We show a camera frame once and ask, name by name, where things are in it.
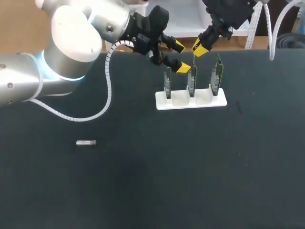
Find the screw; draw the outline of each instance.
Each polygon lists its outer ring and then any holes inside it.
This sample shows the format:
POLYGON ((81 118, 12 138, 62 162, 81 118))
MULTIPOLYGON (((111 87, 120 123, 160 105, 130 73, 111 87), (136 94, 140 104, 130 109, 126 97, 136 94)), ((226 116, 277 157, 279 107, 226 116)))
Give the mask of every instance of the screw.
POLYGON ((106 31, 108 33, 112 33, 113 32, 113 27, 111 25, 108 25, 107 28, 106 28, 106 31))

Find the white spiral cable wrap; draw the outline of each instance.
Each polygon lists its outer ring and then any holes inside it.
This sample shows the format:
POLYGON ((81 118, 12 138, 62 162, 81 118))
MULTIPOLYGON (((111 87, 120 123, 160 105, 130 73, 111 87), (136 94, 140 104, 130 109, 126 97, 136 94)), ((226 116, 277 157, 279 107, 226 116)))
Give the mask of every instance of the white spiral cable wrap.
POLYGON ((111 97, 112 97, 111 80, 110 80, 110 73, 109 73, 110 58, 111 58, 114 50, 121 45, 127 45, 127 46, 133 48, 133 43, 130 41, 119 41, 119 42, 116 42, 111 47, 111 49, 108 51, 108 54, 106 56, 106 61, 105 61, 105 75, 106 75, 107 88, 108 88, 108 98, 107 98, 105 107, 100 112, 98 112, 96 115, 88 117, 88 118, 72 118, 72 117, 66 116, 66 115, 54 110, 53 108, 49 107, 48 105, 44 104, 43 102, 41 102, 37 99, 32 99, 31 102, 43 107, 44 109, 50 111, 51 113, 57 115, 60 118, 63 118, 63 119, 66 119, 66 120, 72 121, 72 122, 88 122, 88 121, 94 120, 94 119, 102 116, 108 110, 110 103, 111 103, 111 97))
POLYGON ((272 45, 272 26, 271 26, 271 18, 270 18, 270 11, 267 4, 264 4, 264 10, 267 19, 267 29, 268 29, 268 39, 269 39, 269 48, 271 49, 272 45))
MULTIPOLYGON (((276 40, 277 40, 277 35, 278 35, 278 31, 281 27, 282 21, 285 17, 285 15, 287 14, 287 12, 295 5, 305 2, 305 0, 293 0, 292 2, 288 3, 284 9, 282 10, 280 16, 278 17, 275 27, 274 27, 274 31, 273 31, 273 35, 270 36, 269 35, 269 41, 271 39, 271 45, 270 45, 270 60, 273 61, 275 58, 275 48, 276 48, 276 40)), ((268 8, 268 6, 265 6, 265 11, 266 11, 266 18, 267 18, 267 26, 268 26, 268 34, 271 31, 271 21, 270 21, 270 14, 269 14, 269 9, 268 11, 266 10, 266 8, 268 8)))

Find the white holder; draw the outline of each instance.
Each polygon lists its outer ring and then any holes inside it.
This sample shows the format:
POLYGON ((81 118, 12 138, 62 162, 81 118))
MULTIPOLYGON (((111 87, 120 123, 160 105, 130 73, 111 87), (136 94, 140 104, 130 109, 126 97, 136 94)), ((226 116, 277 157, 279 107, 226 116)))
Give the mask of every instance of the white holder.
POLYGON ((196 89, 195 98, 191 98, 188 88, 181 91, 172 91, 172 98, 167 99, 165 91, 156 93, 157 109, 175 110, 204 107, 227 106, 227 99, 222 88, 218 91, 218 96, 213 96, 211 85, 206 89, 196 89))

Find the black table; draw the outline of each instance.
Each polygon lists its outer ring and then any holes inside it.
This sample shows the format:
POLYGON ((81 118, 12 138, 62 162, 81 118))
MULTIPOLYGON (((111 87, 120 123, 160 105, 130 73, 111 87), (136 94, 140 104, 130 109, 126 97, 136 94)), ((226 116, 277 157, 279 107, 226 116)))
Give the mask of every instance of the black table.
MULTIPOLYGON (((198 88, 216 52, 198 60, 198 88)), ((157 111, 163 67, 111 63, 113 101, 89 123, 32 103, 0 110, 1 229, 305 227, 305 51, 221 52, 227 107, 157 111), (77 148, 96 139, 98 147, 77 148)), ((190 53, 180 56, 190 62, 190 53)), ((106 100, 104 58, 47 104, 76 117, 106 100)), ((186 75, 173 76, 185 88, 186 75)))

